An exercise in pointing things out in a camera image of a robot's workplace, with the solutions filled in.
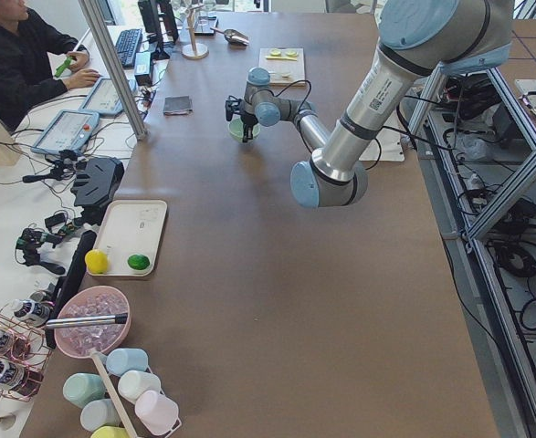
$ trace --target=keyboard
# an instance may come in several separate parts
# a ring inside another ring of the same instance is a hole
[[[122,30],[115,42],[115,51],[118,52],[124,68],[132,68],[135,64],[136,53],[142,43],[141,29]]]

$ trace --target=lime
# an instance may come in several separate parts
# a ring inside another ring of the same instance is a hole
[[[107,260],[107,254],[100,249],[91,249],[85,254],[85,264],[91,274],[103,274],[107,272],[110,266]]]
[[[150,259],[144,254],[132,254],[128,257],[128,265],[136,271],[143,271],[150,265]]]

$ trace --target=hand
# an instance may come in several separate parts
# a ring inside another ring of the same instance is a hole
[[[68,52],[67,56],[73,58],[73,61],[68,66],[68,69],[73,73],[81,70],[89,62],[89,53],[87,52]]]
[[[91,87],[97,79],[100,78],[100,73],[97,70],[91,68],[83,68],[77,73],[73,73],[69,78],[61,79],[67,89],[84,89],[85,87]]]

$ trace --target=white electronic device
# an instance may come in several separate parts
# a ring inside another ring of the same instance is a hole
[[[128,84],[132,92],[136,90],[134,79],[128,79]],[[113,81],[110,78],[99,78],[79,109],[96,111],[101,117],[115,117],[120,114],[123,107]]]
[[[48,155],[70,150],[80,155],[99,123],[98,112],[64,109],[50,122],[30,150]]]

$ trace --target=bowl of ice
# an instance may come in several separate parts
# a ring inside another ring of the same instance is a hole
[[[58,349],[75,359],[88,358],[93,349],[107,354],[117,348],[130,331],[130,303],[119,289],[111,286],[95,286],[80,291],[63,306],[58,314],[59,319],[119,315],[120,313],[128,314],[125,324],[55,330]]]

